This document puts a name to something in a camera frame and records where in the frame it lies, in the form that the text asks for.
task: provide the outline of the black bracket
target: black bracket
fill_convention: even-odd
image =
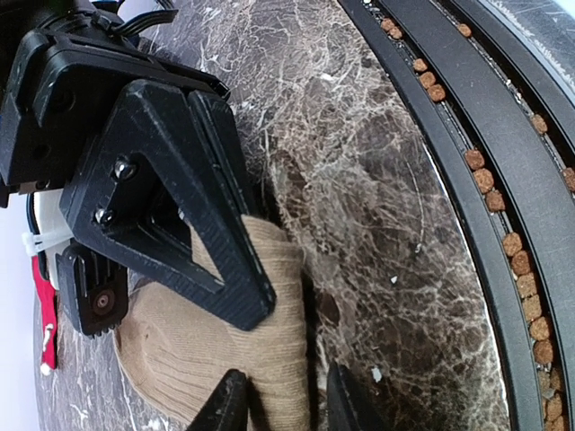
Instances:
[[[78,243],[251,330],[276,297],[242,222],[259,207],[228,97],[213,75],[121,41],[30,31],[2,107],[0,192],[64,188],[60,209]],[[192,262],[179,215],[219,278]],[[76,300],[82,289],[67,288]]]
[[[242,223],[254,209],[250,189],[239,186],[227,148],[239,149],[239,138],[220,97],[135,81],[88,146],[60,209],[86,247],[250,330],[272,312],[275,295]],[[221,279],[191,262],[178,210]]]
[[[186,431],[246,431],[248,404],[246,375],[229,370]],[[330,367],[327,409],[330,431],[393,431],[345,365]]]
[[[60,303],[78,332],[101,335],[126,316],[126,268],[75,242],[57,256],[57,272]]]
[[[248,379],[229,370],[186,431],[245,431]]]

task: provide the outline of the beige sock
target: beige sock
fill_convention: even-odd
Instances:
[[[301,250],[274,224],[243,219],[278,297],[275,312],[243,332],[204,312],[167,287],[152,283],[130,299],[115,331],[122,370],[148,402],[189,424],[226,371],[247,373],[259,400],[250,399],[255,429],[306,431],[309,398]],[[193,256],[217,271],[192,230]]]

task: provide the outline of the screw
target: screw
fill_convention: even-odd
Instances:
[[[57,92],[51,100],[51,110],[57,113],[68,112],[74,107],[75,96],[72,92],[64,90]]]
[[[114,175],[118,181],[127,181],[136,175],[137,166],[134,163],[118,159],[114,164]]]
[[[111,209],[104,209],[100,208],[94,214],[94,218],[96,219],[96,223],[101,224],[102,226],[108,226],[114,219],[114,212]]]
[[[107,295],[102,295],[98,298],[98,308],[106,308],[108,303],[110,302],[110,298]]]
[[[50,181],[38,181],[36,182],[36,190],[45,190],[48,188]]]

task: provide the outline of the metal bolt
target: metal bolt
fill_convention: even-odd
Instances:
[[[111,224],[114,216],[115,214],[111,209],[100,208],[96,211],[94,218],[96,219],[96,223],[101,224],[102,226],[107,226]]]
[[[37,181],[36,182],[36,190],[45,190],[48,188],[50,181]]]
[[[137,166],[123,159],[118,159],[114,164],[114,175],[118,181],[127,181],[136,175]]]
[[[106,308],[108,303],[110,302],[110,298],[107,295],[102,295],[98,298],[98,307],[99,308]]]

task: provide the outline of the white cable tie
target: white cable tie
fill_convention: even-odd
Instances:
[[[63,242],[70,241],[72,238],[74,238],[74,234],[70,231],[68,226],[60,227],[52,232],[40,233],[38,235],[30,232],[22,234],[22,241],[29,257],[36,256],[38,253],[46,251],[47,249],[56,247]]]

